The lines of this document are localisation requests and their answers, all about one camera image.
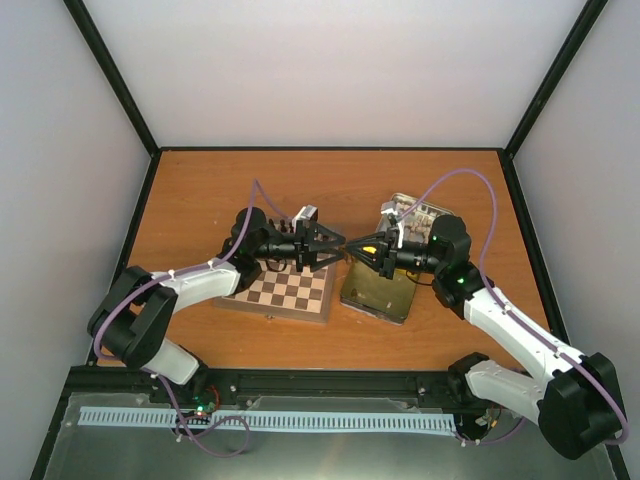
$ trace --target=cable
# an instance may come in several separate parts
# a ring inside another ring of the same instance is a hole
[[[520,420],[518,420],[518,423],[516,424],[515,427],[513,427],[511,430],[509,430],[507,433],[505,433],[504,435],[502,435],[501,437],[498,438],[494,438],[492,440],[486,440],[486,441],[479,441],[477,443],[477,445],[479,446],[484,446],[484,447],[490,447],[491,445],[497,445],[499,443],[502,443],[506,440],[509,440],[511,437],[513,437],[516,433],[518,433],[520,430],[522,430],[522,427],[524,427],[526,420],[524,417],[520,417]],[[468,441],[473,442],[473,440],[467,440],[466,438],[463,438],[458,432],[454,432],[455,437],[460,440],[460,442],[462,443],[462,445],[466,445],[466,443]]]
[[[218,392],[218,389],[214,385],[211,385],[209,388],[207,388],[207,391],[213,392],[213,394],[216,396],[216,405],[215,407],[213,407],[213,412],[217,412],[218,410],[220,410],[220,393]]]
[[[202,432],[200,432],[198,434],[194,434],[191,431],[191,429],[189,428],[187,418],[184,417],[184,415],[182,414],[182,411],[180,410],[180,405],[178,405],[178,400],[176,399],[176,396],[173,393],[173,390],[171,389],[171,384],[162,375],[158,375],[157,378],[158,378],[158,380],[160,380],[162,385],[164,385],[164,388],[167,391],[167,395],[169,395],[169,400],[171,400],[171,405],[173,406],[174,410],[176,411],[176,415],[178,416],[178,420],[180,421],[179,425],[182,425],[182,428],[184,429],[184,431],[187,434],[187,436],[191,439],[191,441],[195,445],[198,446],[198,448],[200,448],[200,450],[202,450],[205,453],[208,453],[209,455],[211,455],[213,457],[217,457],[217,458],[236,457],[236,456],[240,455],[242,452],[244,452],[246,450],[247,446],[249,445],[249,440],[251,438],[251,429],[249,428],[249,424],[247,423],[247,421],[244,418],[242,418],[239,415],[229,415],[227,417],[222,417],[220,420],[216,421],[215,423],[213,423],[209,427],[207,427],[206,430],[204,430],[204,431],[202,431]],[[235,451],[233,451],[231,453],[215,452],[213,450],[209,450],[207,447],[205,447],[198,440],[198,438],[201,438],[201,437],[204,437],[205,435],[210,434],[216,427],[219,427],[223,423],[227,423],[227,422],[230,422],[232,420],[237,420],[238,422],[240,422],[242,424],[242,426],[244,427],[245,432],[246,432],[246,435],[245,435],[245,438],[244,438],[244,443],[242,444],[242,446],[238,450],[235,450]]]
[[[273,204],[271,199],[267,196],[267,194],[265,193],[264,189],[262,188],[262,185],[260,185],[260,182],[258,182],[258,180],[254,180],[253,184],[251,186],[251,194],[250,194],[250,197],[249,197],[249,205],[247,207],[247,215],[246,215],[246,217],[244,219],[244,223],[242,224],[242,229],[240,230],[240,234],[238,235],[238,241],[236,241],[234,243],[234,245],[227,252],[227,254],[224,255],[221,259],[214,259],[213,264],[211,264],[211,265],[209,265],[209,263],[201,263],[201,264],[194,265],[194,266],[191,266],[191,267],[186,267],[186,268],[183,268],[183,269],[180,269],[180,270],[176,270],[175,272],[173,272],[173,275],[171,275],[171,274],[160,275],[160,276],[150,280],[149,282],[145,283],[144,285],[141,285],[140,287],[135,289],[133,292],[131,292],[122,302],[120,302],[118,304],[118,306],[116,308],[113,309],[113,311],[109,315],[107,315],[107,318],[105,319],[105,321],[102,323],[102,325],[98,329],[98,332],[96,333],[96,336],[95,336],[94,341],[93,341],[93,353],[95,353],[96,357],[101,358],[103,360],[117,360],[117,358],[114,355],[106,355],[106,354],[102,353],[102,337],[104,337],[104,333],[109,328],[109,325],[111,325],[111,322],[113,322],[113,320],[120,314],[120,312],[122,312],[122,310],[124,310],[125,308],[128,308],[129,304],[133,300],[135,300],[137,297],[142,295],[144,292],[149,290],[151,287],[153,287],[155,285],[158,285],[159,283],[162,283],[164,281],[167,281],[167,280],[169,280],[171,278],[178,278],[178,277],[187,275],[189,273],[195,273],[195,272],[201,272],[201,271],[209,270],[209,269],[212,269],[212,268],[214,268],[215,266],[217,266],[217,265],[219,265],[221,263],[226,262],[227,260],[229,260],[231,258],[231,256],[235,253],[235,251],[240,246],[240,240],[242,240],[244,238],[245,234],[247,233],[247,228],[249,227],[249,220],[251,218],[251,211],[253,210],[253,205],[254,205],[255,199],[256,199],[256,189],[258,189],[260,191],[260,193],[264,197],[265,201],[269,204],[269,206],[271,208],[273,208],[276,211],[276,213],[282,214],[282,211],[279,208],[277,208]]]
[[[280,269],[274,268],[271,265],[271,260],[270,259],[265,259],[264,264],[267,266],[267,270],[269,270],[270,272],[276,272],[276,273],[280,273],[280,272],[284,272],[287,269],[287,259],[286,258],[282,258],[282,257],[274,257],[273,260],[275,260],[276,262],[278,262],[278,265],[282,263],[282,267]]]
[[[485,240],[484,245],[482,247],[482,251],[480,252],[480,260],[478,262],[478,271],[480,272],[480,277],[482,278],[482,283],[484,284],[485,288],[489,291],[489,294],[495,300],[498,306],[502,308],[504,311],[506,311],[506,313],[509,315],[509,317],[512,320],[514,320],[520,327],[522,327],[525,331],[527,331],[534,338],[536,338],[540,343],[542,343],[547,348],[549,348],[553,353],[557,354],[560,358],[562,358],[567,363],[569,363],[572,367],[574,367],[584,378],[587,379],[587,381],[591,385],[593,385],[593,387],[598,391],[598,393],[602,395],[602,398],[604,398],[604,400],[607,402],[607,404],[611,407],[613,412],[616,414],[616,417],[618,418],[618,421],[620,422],[620,426],[622,429],[622,433],[620,434],[620,437],[615,438],[613,440],[607,440],[604,443],[607,445],[620,445],[621,443],[624,443],[629,437],[629,422],[627,421],[624,414],[622,413],[622,410],[620,409],[616,401],[613,399],[613,397],[609,394],[609,392],[607,392],[605,388],[600,384],[600,382],[598,382],[593,377],[593,375],[591,375],[582,365],[576,362],[573,358],[569,357],[567,354],[559,352],[558,347],[556,347],[553,343],[551,343],[545,337],[540,335],[535,329],[529,326],[524,320],[522,320],[512,310],[506,309],[505,308],[506,304],[500,299],[500,297],[498,297],[498,295],[494,292],[493,287],[489,283],[489,280],[487,279],[487,276],[484,273],[484,260],[485,260],[487,251],[489,249],[489,244],[491,243],[491,239],[493,238],[493,233],[496,228],[496,222],[498,219],[498,202],[496,201],[496,193],[493,190],[493,187],[491,186],[491,183],[489,182],[487,177],[482,175],[480,172],[476,170],[472,170],[470,168],[458,168],[456,170],[452,170],[451,172],[443,175],[438,180],[436,180],[436,182],[433,183],[427,189],[427,191],[418,200],[416,200],[416,202],[411,207],[409,207],[407,210],[404,211],[404,213],[400,216],[400,219],[403,219],[404,217],[409,215],[412,211],[414,211],[416,208],[418,208],[418,205],[420,205],[424,201],[424,199],[438,185],[440,185],[449,177],[452,177],[460,173],[469,173],[471,175],[475,175],[476,177],[480,178],[480,180],[482,180],[482,182],[486,185],[487,189],[489,190],[489,194],[491,195],[491,205],[493,207],[493,214],[491,216],[491,227],[489,228],[487,239]]]
[[[409,275],[409,270],[405,271],[405,274],[407,275],[407,278],[409,280],[411,280],[413,283],[415,283],[416,285],[423,285],[425,287],[430,287],[432,285],[431,282],[426,283],[426,282],[419,282],[418,280],[414,280],[413,278],[411,278],[411,276]]]
[[[271,210],[273,210],[274,212],[276,212],[279,216],[281,216],[282,218],[284,218],[285,220],[291,220],[292,217],[287,216],[286,213],[284,213],[282,210],[280,210],[275,203],[273,203],[273,200],[271,200],[271,198],[269,197],[269,195],[266,194],[266,192],[264,191],[264,189],[262,188],[262,185],[260,185],[260,182],[258,182],[257,180],[254,180],[254,182],[256,183],[256,186],[258,187],[258,190],[260,191],[260,195],[262,195],[262,198],[264,198],[264,201],[267,202],[267,205],[269,205],[271,207]]]

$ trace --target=white wall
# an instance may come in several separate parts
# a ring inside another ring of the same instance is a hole
[[[640,3],[609,2],[516,157],[573,343],[616,364],[640,478]]]
[[[28,478],[147,155],[62,1],[0,2],[0,477]]]
[[[161,145],[507,144],[585,0],[88,0]]]

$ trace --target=orange wooden surface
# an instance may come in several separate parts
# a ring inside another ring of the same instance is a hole
[[[353,238],[375,230],[380,204],[393,193],[419,196],[441,175],[460,167],[485,174],[497,192],[498,227],[487,257],[488,274],[547,328],[500,164],[490,151],[165,152],[130,264],[150,271],[178,269],[216,255],[236,213],[247,205],[253,178],[286,212],[314,204],[321,223]],[[480,180],[455,176],[428,200],[463,217],[474,239],[472,260],[477,261],[491,215],[490,197]],[[268,213],[262,199],[257,205]],[[504,366],[516,365],[491,338],[441,307],[429,287],[418,287],[403,326],[341,306],[339,291],[347,269],[344,262],[338,265],[327,325],[268,320],[207,301],[176,314],[168,337],[218,367],[445,369],[473,351]]]

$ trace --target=wooden chessboard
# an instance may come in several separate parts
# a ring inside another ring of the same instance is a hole
[[[311,272],[309,267],[298,272],[292,261],[286,265],[270,263],[273,269],[282,271],[269,270],[264,260],[260,260],[260,265],[262,273],[247,290],[216,299],[216,307],[326,323],[335,264],[316,272]]]

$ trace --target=purple cable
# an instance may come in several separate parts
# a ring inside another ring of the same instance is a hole
[[[256,199],[256,188],[258,188],[261,192],[263,192],[262,187],[260,186],[258,181],[254,180],[253,185],[251,186],[251,195],[249,197],[249,205],[247,207],[247,216],[244,219],[244,223],[242,224],[242,229],[240,230],[240,234],[238,235],[239,240],[244,238],[245,233],[247,233],[247,228],[249,228],[251,211],[253,210],[253,204],[255,203],[255,199]],[[209,266],[208,263],[201,263],[199,265],[186,267],[180,270],[176,270],[174,272],[174,277],[177,278],[182,275],[187,275],[189,273],[209,270],[213,266],[224,263],[231,258],[231,256],[235,253],[235,251],[238,249],[239,246],[240,246],[240,241],[237,241],[231,247],[231,249],[227,252],[227,254],[221,259],[216,259],[217,261],[214,261],[212,266]],[[116,318],[122,310],[124,310],[125,308],[128,308],[129,304],[133,302],[138,296],[142,295],[151,287],[158,285],[159,283],[164,282],[166,280],[169,280],[170,278],[171,278],[171,275],[166,274],[166,275],[160,275],[159,277],[150,280],[149,282],[145,283],[144,285],[141,285],[140,287],[135,289],[133,292],[131,292],[122,302],[120,302],[120,304],[118,304],[116,308],[113,309],[113,311],[107,316],[105,321],[102,323],[102,325],[98,329],[98,332],[96,333],[95,339],[93,341],[93,353],[95,353],[98,358],[102,358],[104,360],[117,359],[114,355],[105,355],[101,351],[102,337],[104,336],[104,333],[107,331],[107,328],[109,328],[109,325],[111,325],[111,322],[113,322],[114,318]]]
[[[242,452],[244,452],[246,450],[247,446],[249,445],[249,440],[251,438],[251,430],[249,428],[249,424],[247,423],[247,421],[244,418],[242,418],[239,415],[229,415],[228,417],[223,417],[220,420],[218,420],[217,422],[215,422],[214,424],[212,424],[209,427],[207,427],[206,430],[198,433],[197,435],[194,435],[194,433],[191,431],[191,429],[188,426],[187,419],[184,418],[184,415],[182,414],[182,411],[180,411],[180,405],[178,405],[178,400],[176,399],[176,396],[173,393],[173,390],[171,389],[171,384],[162,375],[158,375],[158,380],[160,380],[160,382],[162,382],[162,385],[164,385],[164,388],[167,390],[167,395],[169,395],[169,399],[171,400],[171,405],[173,406],[174,410],[176,411],[176,414],[178,415],[178,420],[180,420],[180,425],[182,425],[182,427],[184,428],[184,431],[187,433],[187,436],[191,439],[191,441],[193,443],[195,443],[198,446],[198,448],[200,448],[200,450],[202,450],[205,453],[208,453],[209,455],[217,457],[217,458],[236,457],[236,456],[240,455]],[[244,437],[244,443],[242,444],[242,446],[238,450],[235,450],[235,451],[233,451],[231,453],[219,453],[219,452],[214,452],[213,450],[209,450],[207,447],[202,445],[202,443],[200,443],[200,441],[198,440],[198,437],[202,437],[204,435],[208,435],[216,427],[222,425],[223,423],[227,423],[227,422],[229,422],[231,420],[239,421],[242,424],[242,426],[244,427],[244,429],[245,429],[245,431],[247,433],[245,435],[245,437]]]
[[[493,207],[493,214],[492,214],[492,217],[491,217],[491,227],[489,228],[489,233],[487,234],[487,239],[485,240],[484,245],[482,247],[482,251],[480,252],[480,260],[478,262],[478,271],[480,272],[480,277],[482,278],[482,283],[484,284],[485,288],[489,291],[489,294],[494,299],[494,301],[500,306],[500,308],[502,308],[504,310],[506,304],[493,291],[493,287],[489,284],[487,276],[484,273],[485,256],[487,254],[487,251],[489,250],[489,244],[491,243],[491,239],[493,238],[493,234],[494,234],[494,231],[495,231],[495,228],[496,228],[496,223],[497,223],[497,220],[498,220],[498,202],[496,201],[496,194],[495,194],[495,191],[493,190],[493,187],[491,186],[491,183],[489,182],[489,180],[484,175],[482,175],[480,172],[478,172],[476,170],[472,170],[470,168],[458,168],[456,170],[452,170],[451,172],[443,175],[438,180],[436,180],[436,182],[433,185],[431,185],[427,189],[427,191],[411,207],[409,207],[408,210],[406,210],[400,216],[400,219],[405,218],[407,215],[409,215],[411,212],[413,212],[416,208],[418,208],[418,206],[424,201],[424,199],[427,198],[427,196],[438,185],[440,185],[442,182],[444,182],[449,177],[452,177],[453,175],[457,175],[459,173],[469,173],[471,175],[475,175],[476,177],[480,178],[480,180],[482,180],[482,182],[486,185],[487,189],[489,190],[489,194],[491,195],[491,205]],[[518,317],[518,315],[516,315],[512,310],[507,310],[506,312],[509,315],[509,317],[512,320],[514,320],[520,327],[522,327],[530,335],[532,335],[534,338],[536,338],[538,341],[540,341],[540,343],[542,343],[544,346],[549,348],[553,353],[558,354],[558,348],[553,343],[551,343],[545,337],[540,335],[535,329],[530,327],[525,321],[523,321],[520,317]],[[589,383],[591,383],[591,385],[593,385],[593,387],[598,391],[598,393],[600,395],[602,395],[602,398],[605,399],[605,401],[609,404],[609,406],[611,407],[613,412],[616,414],[616,417],[618,418],[618,421],[620,422],[620,425],[622,427],[622,433],[620,434],[620,436],[618,438],[615,438],[613,440],[607,440],[604,443],[607,444],[607,445],[620,445],[621,443],[624,443],[627,440],[627,438],[629,437],[629,422],[625,418],[624,413],[622,413],[622,410],[620,409],[620,407],[618,406],[616,401],[613,399],[613,397],[609,394],[609,392],[607,392],[605,390],[605,388],[600,384],[600,382],[598,382],[593,377],[593,375],[591,375],[582,365],[580,365],[578,362],[576,362],[573,358],[569,357],[567,354],[562,353],[562,352],[560,352],[558,354],[558,356],[560,358],[562,358],[563,360],[565,360],[566,362],[568,362],[584,378],[586,378],[587,381]],[[499,440],[501,440],[501,439],[492,440],[492,442],[497,442]]]
[[[254,180],[256,182],[256,186],[258,187],[258,190],[260,191],[260,195],[262,195],[262,198],[264,198],[264,201],[267,202],[267,205],[269,205],[271,207],[271,210],[273,210],[274,212],[276,212],[279,216],[281,216],[282,218],[288,220],[291,217],[287,216],[286,213],[284,213],[282,210],[280,210],[277,205],[275,203],[273,203],[273,200],[271,200],[271,198],[269,197],[269,195],[266,194],[266,192],[264,191],[264,189],[262,188],[262,185],[260,185],[260,182],[257,180]]]

